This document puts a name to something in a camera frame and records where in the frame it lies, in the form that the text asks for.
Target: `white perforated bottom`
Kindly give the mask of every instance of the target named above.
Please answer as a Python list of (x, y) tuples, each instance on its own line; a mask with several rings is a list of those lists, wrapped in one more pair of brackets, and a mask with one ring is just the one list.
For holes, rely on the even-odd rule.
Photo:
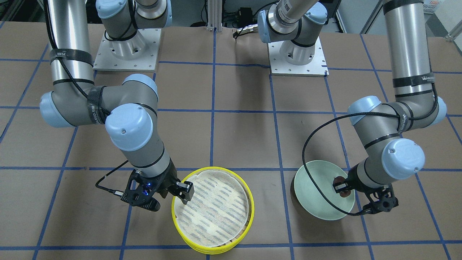
[(192, 242), (216, 247), (237, 237), (249, 216), (249, 201), (243, 186), (229, 173), (205, 170), (191, 176), (194, 195), (187, 205), (175, 200), (176, 221)]

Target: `gray floor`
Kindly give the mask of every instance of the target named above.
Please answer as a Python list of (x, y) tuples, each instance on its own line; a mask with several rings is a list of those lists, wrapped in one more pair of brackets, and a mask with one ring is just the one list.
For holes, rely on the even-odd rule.
[[(89, 30), (95, 55), (104, 28)], [(307, 213), (293, 194), (301, 148), (314, 128), (355, 100), (393, 99), (386, 37), (322, 33), (330, 75), (310, 78), (271, 75), (258, 35), (235, 41), (231, 34), (164, 29), (158, 70), (147, 74), (159, 87), (158, 131), (180, 178), (226, 167), (254, 195), (247, 236), (208, 256), (175, 230), (171, 196), (152, 213), (94, 187), (123, 154), (102, 126), (54, 129), (42, 120), (39, 99), (52, 90), (45, 26), (1, 23), (0, 38), (8, 41), (0, 45), (0, 259), (460, 259), (462, 57), (453, 44), (429, 39), (448, 114), (404, 134), (423, 148), (426, 164), (394, 185), (400, 206), (329, 222)], [(119, 85), (129, 74), (98, 71), (95, 82)], [(366, 157), (348, 120), (319, 132), (307, 151), (308, 161), (345, 170)], [(129, 172), (117, 171), (106, 184), (123, 188)], [(359, 201), (365, 203), (363, 195)]]

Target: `yellow basket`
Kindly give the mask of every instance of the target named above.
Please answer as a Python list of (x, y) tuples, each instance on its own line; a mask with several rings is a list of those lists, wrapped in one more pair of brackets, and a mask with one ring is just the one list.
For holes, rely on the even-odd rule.
[(201, 245), (198, 245), (198, 244), (192, 242), (180, 230), (180, 227), (178, 226), (178, 223), (176, 221), (176, 215), (175, 215), (175, 199), (176, 199), (176, 197), (173, 197), (173, 200), (172, 200), (172, 208), (171, 208), (171, 210), (172, 210), (172, 218), (173, 218), (173, 223), (175, 224), (175, 227), (178, 230), (178, 233), (180, 233), (183, 240), (192, 249), (196, 250), (199, 253), (203, 253), (203, 254), (221, 254), (221, 253), (229, 251), (233, 247), (235, 247), (245, 237), (245, 235), (249, 231), (250, 226), (252, 225), (252, 222), (254, 220), (254, 213), (255, 213), (254, 198), (252, 196), (252, 193), (250, 192), (249, 187), (247, 186), (245, 181), (239, 175), (235, 174), (234, 172), (232, 172), (232, 171), (230, 171), (228, 169), (221, 168), (221, 167), (205, 167), (205, 168), (195, 170), (191, 174), (186, 176), (183, 179), (183, 182), (185, 180), (188, 180), (191, 176), (198, 175), (201, 172), (206, 171), (206, 170), (221, 170), (221, 171), (227, 172), (227, 173), (229, 173), (230, 176), (234, 177), (242, 185), (242, 187), (244, 188), (244, 191), (245, 191), (245, 193), (247, 195), (247, 199), (249, 201), (249, 217), (247, 218), (247, 223), (244, 225), (241, 232), (239, 232), (239, 234), (235, 238), (231, 239), (231, 241), (229, 241), (229, 242), (227, 242), (227, 243), (225, 243), (223, 245), (220, 245), (220, 246), (217, 246), (217, 247), (205, 247), (205, 246), (201, 246)]

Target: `green plate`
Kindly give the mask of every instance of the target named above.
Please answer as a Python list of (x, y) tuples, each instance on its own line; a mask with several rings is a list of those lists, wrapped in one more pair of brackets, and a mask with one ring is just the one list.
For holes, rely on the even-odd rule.
[[(307, 162), (306, 166), (318, 187), (334, 205), (347, 212), (353, 209), (355, 191), (352, 190), (350, 196), (342, 198), (335, 193), (332, 186), (335, 177), (347, 177), (341, 168), (331, 162), (321, 160)], [(294, 190), (300, 204), (313, 216), (324, 220), (337, 220), (346, 216), (327, 203), (310, 180), (303, 166), (295, 175)]]

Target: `metal plate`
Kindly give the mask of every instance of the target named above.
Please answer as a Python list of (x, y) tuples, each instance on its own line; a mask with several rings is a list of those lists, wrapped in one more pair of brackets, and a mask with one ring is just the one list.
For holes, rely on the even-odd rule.
[(112, 54), (109, 41), (104, 35), (96, 55), (94, 69), (103, 71), (144, 71), (154, 72), (160, 46), (161, 29), (140, 29), (140, 33), (147, 41), (148, 48), (144, 54), (133, 60), (121, 60)]
[(283, 42), (268, 43), (269, 64), (271, 74), (278, 76), (311, 76), (324, 77), (329, 75), (326, 59), (322, 50), (321, 41), (316, 40), (316, 52), (312, 61), (306, 65), (293, 65), (286, 62), (279, 53)]

